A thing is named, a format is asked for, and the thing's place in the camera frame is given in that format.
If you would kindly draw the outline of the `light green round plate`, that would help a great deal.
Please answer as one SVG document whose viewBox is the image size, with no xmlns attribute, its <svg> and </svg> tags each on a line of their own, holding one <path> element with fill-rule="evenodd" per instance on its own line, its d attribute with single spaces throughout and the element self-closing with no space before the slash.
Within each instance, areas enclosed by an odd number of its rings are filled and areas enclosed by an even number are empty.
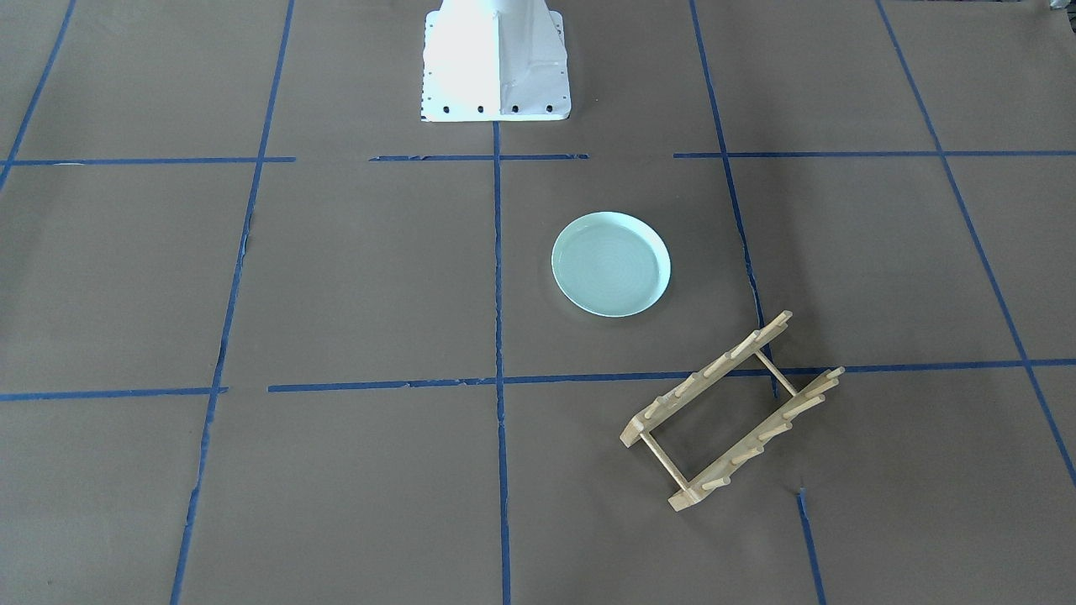
<svg viewBox="0 0 1076 605">
<path fill-rule="evenodd" d="M 645 313 L 672 280 L 664 240 L 641 219 L 614 211 L 574 219 L 551 247 L 551 273 L 577 308 L 603 318 Z"/>
</svg>

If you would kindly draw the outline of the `wooden dish rack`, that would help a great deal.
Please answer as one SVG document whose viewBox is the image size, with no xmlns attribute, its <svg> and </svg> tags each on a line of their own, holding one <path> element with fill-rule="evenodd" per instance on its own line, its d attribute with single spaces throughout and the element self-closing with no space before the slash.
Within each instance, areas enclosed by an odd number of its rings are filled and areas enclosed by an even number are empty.
<svg viewBox="0 0 1076 605">
<path fill-rule="evenodd" d="M 766 355 L 765 348 L 788 328 L 792 315 L 783 311 L 750 333 L 739 344 L 650 402 L 622 430 L 623 445 L 645 444 L 672 476 L 678 489 L 668 504 L 675 512 L 684 512 L 716 490 L 730 486 L 735 472 L 764 453 L 773 438 L 792 430 L 799 414 L 825 402 L 827 392 L 838 386 L 846 372 L 843 366 L 826 369 L 810 383 L 795 386 Z M 730 386 L 731 374 L 747 361 L 758 361 L 762 371 L 776 380 L 778 400 L 741 400 L 741 396 L 763 395 L 767 380 Z M 685 437 L 689 445 L 723 445 L 724 451 L 706 467 L 692 459 L 688 470 L 681 472 L 675 458 L 662 448 L 661 437 Z"/>
</svg>

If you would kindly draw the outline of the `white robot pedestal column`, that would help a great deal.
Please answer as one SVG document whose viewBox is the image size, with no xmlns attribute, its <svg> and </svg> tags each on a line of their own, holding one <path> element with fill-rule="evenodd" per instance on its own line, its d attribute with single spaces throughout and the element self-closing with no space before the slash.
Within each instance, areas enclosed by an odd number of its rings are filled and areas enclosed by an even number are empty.
<svg viewBox="0 0 1076 605">
<path fill-rule="evenodd" d="M 568 119 L 565 24 L 546 1 L 443 1 L 425 15 L 420 119 Z"/>
</svg>

